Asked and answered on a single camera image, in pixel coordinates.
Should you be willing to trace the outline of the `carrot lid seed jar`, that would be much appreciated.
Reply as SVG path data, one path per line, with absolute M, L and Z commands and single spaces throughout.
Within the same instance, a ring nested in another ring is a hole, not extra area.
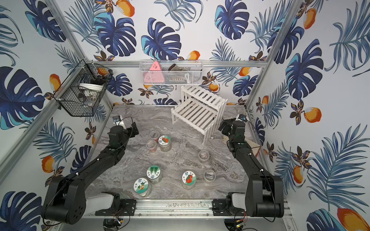
M 134 191 L 141 197 L 147 197 L 152 191 L 151 183 L 147 178 L 138 178 L 134 183 Z

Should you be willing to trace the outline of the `strawberry lid seed jar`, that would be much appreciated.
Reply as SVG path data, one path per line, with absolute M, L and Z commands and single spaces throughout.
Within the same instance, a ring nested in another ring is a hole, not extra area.
M 182 186 L 186 190 L 193 189 L 197 182 L 196 174 L 192 171 L 185 171 L 182 174 Z

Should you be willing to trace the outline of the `beige work glove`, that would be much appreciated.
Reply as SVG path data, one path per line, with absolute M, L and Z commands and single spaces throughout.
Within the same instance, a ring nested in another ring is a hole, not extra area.
M 222 143 L 227 144 L 227 141 L 229 138 L 225 135 L 222 136 Z M 250 145 L 252 148 L 253 154 L 255 157 L 258 157 L 259 151 L 261 150 L 261 145 L 257 144 L 256 142 L 250 140 L 250 139 L 245 139 L 245 141 Z

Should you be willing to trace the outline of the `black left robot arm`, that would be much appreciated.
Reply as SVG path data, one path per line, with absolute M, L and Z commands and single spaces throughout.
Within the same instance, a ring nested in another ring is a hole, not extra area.
M 51 180 L 41 212 L 42 219 L 75 224 L 87 207 L 85 190 L 102 173 L 120 162 L 130 138 L 139 134 L 135 122 L 125 129 L 113 126 L 108 133 L 109 144 L 93 161 L 76 173 Z

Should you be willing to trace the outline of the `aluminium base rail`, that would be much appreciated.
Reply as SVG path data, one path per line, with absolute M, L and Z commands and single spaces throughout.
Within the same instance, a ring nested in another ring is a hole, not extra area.
M 81 218 L 209 218 L 243 217 L 245 194 L 234 193 L 226 199 L 120 199 L 102 194 L 87 199 L 86 209 L 72 210 Z

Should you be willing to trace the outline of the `clear wall-mounted tray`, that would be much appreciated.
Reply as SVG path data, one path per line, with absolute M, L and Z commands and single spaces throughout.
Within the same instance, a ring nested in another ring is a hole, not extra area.
M 202 80 L 203 61 L 201 60 L 141 60 L 139 70 L 142 75 L 158 61 L 165 82 L 145 85 L 199 85 Z

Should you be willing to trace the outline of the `white bowl in basket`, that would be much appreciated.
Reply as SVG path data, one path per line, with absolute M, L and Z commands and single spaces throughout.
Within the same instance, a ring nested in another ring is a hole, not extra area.
M 87 90 L 93 90 L 93 91 L 102 91 L 103 89 L 102 85 L 88 84 L 88 83 L 80 83 L 79 87 L 87 89 Z

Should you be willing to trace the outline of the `clear lidless jar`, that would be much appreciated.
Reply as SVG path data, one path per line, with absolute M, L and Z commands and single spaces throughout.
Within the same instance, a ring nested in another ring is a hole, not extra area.
M 149 152 L 155 152 L 157 150 L 157 142 L 155 140 L 149 140 L 146 142 L 146 148 Z
M 158 142 L 159 141 L 159 138 L 160 138 L 160 133 L 158 131 L 152 131 L 150 134 L 149 134 L 149 137 L 151 140 L 154 140 L 155 142 Z

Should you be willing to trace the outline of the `white slatted wooden shelf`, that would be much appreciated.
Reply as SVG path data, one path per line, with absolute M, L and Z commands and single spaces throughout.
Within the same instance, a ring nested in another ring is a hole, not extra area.
M 180 105 L 171 109 L 172 123 L 185 122 L 204 136 L 205 145 L 221 125 L 227 99 L 195 85 L 182 86 L 181 99 Z

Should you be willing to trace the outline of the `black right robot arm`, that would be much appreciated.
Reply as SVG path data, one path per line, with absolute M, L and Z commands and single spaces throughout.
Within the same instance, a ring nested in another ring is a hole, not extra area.
M 266 170 L 253 154 L 252 147 L 245 140 L 245 123 L 235 119 L 224 120 L 219 130 L 228 137 L 226 145 L 229 152 L 248 176 L 248 186 L 244 193 L 246 214 L 262 218 L 283 217 L 282 179 Z

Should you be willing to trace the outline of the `green tree lid jar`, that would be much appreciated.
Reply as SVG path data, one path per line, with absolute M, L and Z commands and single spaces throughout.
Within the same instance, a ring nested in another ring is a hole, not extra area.
M 146 171 L 146 177 L 152 184 L 158 184 L 162 180 L 162 171 L 158 165 L 150 166 Z

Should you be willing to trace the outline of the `pink triangle object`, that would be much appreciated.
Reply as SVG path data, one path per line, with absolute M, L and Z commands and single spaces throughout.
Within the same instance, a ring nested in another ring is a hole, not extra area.
M 165 78 L 158 61 L 155 61 L 148 71 L 143 74 L 145 84 L 160 84 L 165 82 Z

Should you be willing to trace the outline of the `tomato lid seed jar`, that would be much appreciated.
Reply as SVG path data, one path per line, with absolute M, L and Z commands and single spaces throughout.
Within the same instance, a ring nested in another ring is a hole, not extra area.
M 167 135 L 160 136 L 158 143 L 163 152 L 168 152 L 172 148 L 171 138 Z

